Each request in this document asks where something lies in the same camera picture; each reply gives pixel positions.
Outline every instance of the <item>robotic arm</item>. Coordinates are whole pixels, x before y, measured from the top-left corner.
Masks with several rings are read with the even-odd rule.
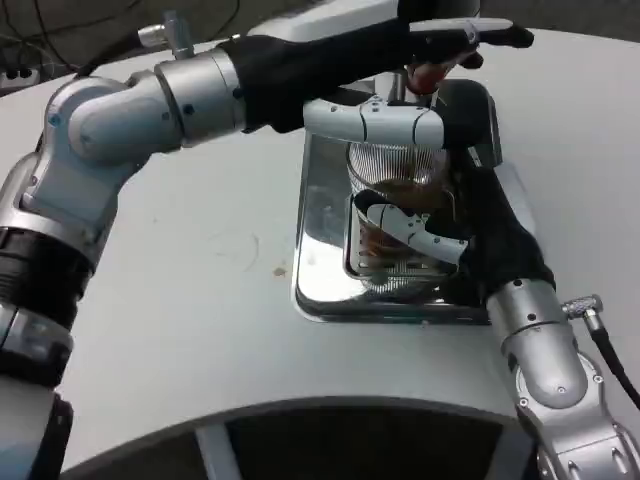
[[[54,94],[41,148],[15,165],[0,191],[3,478],[56,478],[60,471],[72,412],[54,388],[73,348],[76,303],[97,268],[118,192],[152,154],[265,125],[285,133],[304,126],[316,108],[311,101],[340,85],[412,62],[441,63],[474,52],[481,42],[528,47],[533,41],[507,20],[430,21],[424,18],[432,12],[416,15],[406,1],[354,2],[346,9],[345,3],[267,22],[199,55],[183,30],[143,29],[145,44],[166,35],[176,60],[125,84],[88,77]],[[452,131],[455,137],[466,131],[429,118],[414,137],[433,138],[428,131],[435,125],[435,138],[444,144]],[[487,175],[491,183],[494,174]],[[469,183],[469,195],[478,198],[473,204],[487,205],[483,212],[491,211],[487,191],[476,188],[481,184]],[[497,220],[507,217],[485,222],[489,243],[524,238],[540,263],[528,270],[509,264],[492,282],[490,262],[503,262],[495,252],[470,248],[469,265],[514,367],[523,423],[542,445],[543,475],[639,478],[633,442],[606,411],[597,367],[575,348],[535,240],[503,235]]]

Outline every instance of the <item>white tabletop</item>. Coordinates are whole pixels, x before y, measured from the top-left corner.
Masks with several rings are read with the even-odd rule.
[[[480,71],[455,76],[494,96],[504,157],[528,189],[561,298],[603,296],[612,340],[640,385],[640,46],[540,31],[530,50],[482,53]],[[100,73],[124,80],[164,58]],[[0,175],[33,149],[60,84],[0,100]],[[60,388],[76,412],[66,469],[273,402],[402,398],[513,415],[489,328],[319,324],[296,312],[302,151],[302,132],[238,134],[155,156],[125,187]],[[640,437],[637,412],[605,377],[612,411]]]

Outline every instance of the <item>cable connector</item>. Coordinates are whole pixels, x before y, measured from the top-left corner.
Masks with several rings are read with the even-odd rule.
[[[168,45],[176,60],[195,55],[189,24],[173,10],[165,12],[163,24],[149,25],[138,30],[138,37],[146,48]]]
[[[562,311],[567,318],[569,320],[582,318],[591,334],[604,330],[604,323],[599,315],[603,310],[602,299],[596,294],[569,300],[562,304]]]

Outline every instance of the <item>black cable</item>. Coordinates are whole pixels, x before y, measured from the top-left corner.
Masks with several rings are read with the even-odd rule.
[[[222,26],[218,28],[216,33],[214,33],[211,37],[207,38],[207,42],[211,42],[212,40],[215,40],[218,37],[218,35],[220,35],[224,31],[224,29],[227,28],[231,24],[231,22],[233,22],[236,19],[239,12],[240,12],[240,0],[236,0],[236,6],[235,6],[235,9],[233,10],[233,13],[229,15],[229,18],[227,18],[227,20],[225,20]]]
[[[60,52],[58,52],[58,50],[56,50],[56,47],[53,45],[53,43],[51,43],[51,39],[49,38],[49,32],[47,31],[47,27],[45,26],[44,20],[42,19],[42,12],[40,11],[40,0],[33,0],[33,8],[35,8],[35,10],[36,10],[36,16],[38,18],[38,24],[40,25],[40,30],[42,32],[42,37],[44,38],[45,43],[49,47],[49,50],[51,50],[53,52],[53,54],[56,57],[58,57],[60,62],[62,62],[62,64],[65,67],[67,67],[72,72],[75,72],[76,69],[73,67],[73,65],[71,65],[69,62],[67,62],[64,59],[64,57],[62,55],[60,55]]]
[[[125,55],[136,48],[141,48],[142,44],[140,43],[140,37],[138,36],[138,31],[135,30],[133,32],[128,33],[120,40],[112,43],[107,48],[102,50],[98,55],[93,57],[89,62],[84,64],[82,67],[78,69],[76,72],[75,78],[88,77],[91,75],[96,68],[100,65],[104,65],[105,63],[109,63],[122,55]]]
[[[25,42],[24,36],[20,33],[20,31],[16,28],[16,26],[11,21],[11,12],[9,12],[9,6],[7,5],[7,0],[2,0],[2,11],[4,13],[5,23],[9,27],[9,29],[13,32],[14,36],[18,39],[15,45],[20,45],[20,51],[27,45]],[[16,70],[20,70],[22,68],[22,63],[19,58],[20,52],[18,52],[18,57],[14,62],[14,67]]]
[[[94,20],[88,20],[86,22],[73,23],[73,24],[70,24],[70,25],[63,25],[61,27],[51,28],[51,29],[47,30],[47,33],[49,35],[56,35],[58,33],[64,33],[64,32],[67,32],[69,30],[76,30],[78,28],[92,27],[94,25],[99,25],[101,23],[108,22],[110,20],[116,20],[118,17],[121,17],[122,15],[128,13],[130,10],[132,10],[135,7],[137,7],[141,3],[142,3],[142,0],[132,0],[122,10],[120,10],[119,12],[112,13],[112,14],[106,15],[106,16],[101,17],[101,18],[96,18]],[[39,33],[28,34],[28,35],[24,36],[24,40],[32,41],[34,39],[37,39],[40,36],[41,36],[41,34],[39,34]],[[10,47],[10,46],[16,45],[18,43],[19,42],[7,43],[4,46],[5,47]]]
[[[16,36],[16,38],[18,40],[20,40],[19,43],[24,43],[25,38],[22,36],[22,34],[18,31],[18,29],[15,27],[15,25],[11,21],[11,14],[9,13],[9,7],[7,6],[7,0],[2,0],[2,11],[4,12],[4,19],[5,19],[4,21],[6,22],[7,26],[9,27],[9,29],[13,32],[13,34]]]
[[[611,373],[615,375],[624,391],[629,395],[633,404],[638,410],[640,410],[640,394],[638,394],[638,391],[631,383],[631,380],[627,377],[624,367],[622,366],[622,362],[620,362],[620,358],[618,358],[618,355],[611,344],[607,330],[603,328],[593,331],[591,332],[591,338],[598,347],[598,350],[600,350],[600,354],[609,366]]]

